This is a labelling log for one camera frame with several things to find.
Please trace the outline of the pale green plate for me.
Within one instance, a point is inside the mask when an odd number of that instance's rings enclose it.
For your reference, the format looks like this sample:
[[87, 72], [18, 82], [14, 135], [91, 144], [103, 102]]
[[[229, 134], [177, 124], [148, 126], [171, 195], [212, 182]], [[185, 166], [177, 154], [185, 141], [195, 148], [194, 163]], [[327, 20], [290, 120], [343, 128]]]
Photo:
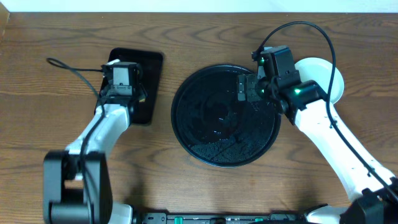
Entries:
[[[317, 57], [309, 57], [299, 60], [295, 63], [295, 68], [300, 73], [302, 82], [313, 80], [317, 82], [320, 87], [327, 93], [330, 84], [330, 77], [332, 71], [332, 63]], [[343, 96], [345, 83], [340, 71], [335, 68], [333, 77], [333, 84], [330, 94], [330, 102], [335, 104]]]

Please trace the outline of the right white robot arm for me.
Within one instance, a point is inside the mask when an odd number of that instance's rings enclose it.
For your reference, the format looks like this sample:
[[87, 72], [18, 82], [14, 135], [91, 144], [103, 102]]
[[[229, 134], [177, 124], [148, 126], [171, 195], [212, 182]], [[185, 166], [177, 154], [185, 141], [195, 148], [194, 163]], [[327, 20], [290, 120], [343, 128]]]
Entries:
[[320, 205], [307, 223], [397, 223], [397, 177], [358, 141], [335, 110], [344, 80], [334, 62], [294, 62], [286, 45], [254, 52], [257, 72], [238, 77], [239, 101], [269, 100], [303, 132], [338, 176], [350, 206]]

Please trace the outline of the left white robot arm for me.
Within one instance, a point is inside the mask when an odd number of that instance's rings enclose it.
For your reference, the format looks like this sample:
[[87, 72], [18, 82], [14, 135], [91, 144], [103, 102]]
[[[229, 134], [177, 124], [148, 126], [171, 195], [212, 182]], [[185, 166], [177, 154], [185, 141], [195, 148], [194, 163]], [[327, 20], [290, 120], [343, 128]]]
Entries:
[[45, 223], [134, 223], [133, 207], [113, 201], [107, 158], [147, 97], [143, 70], [136, 62], [116, 59], [101, 72], [107, 85], [93, 92], [93, 119], [64, 151], [44, 158]]

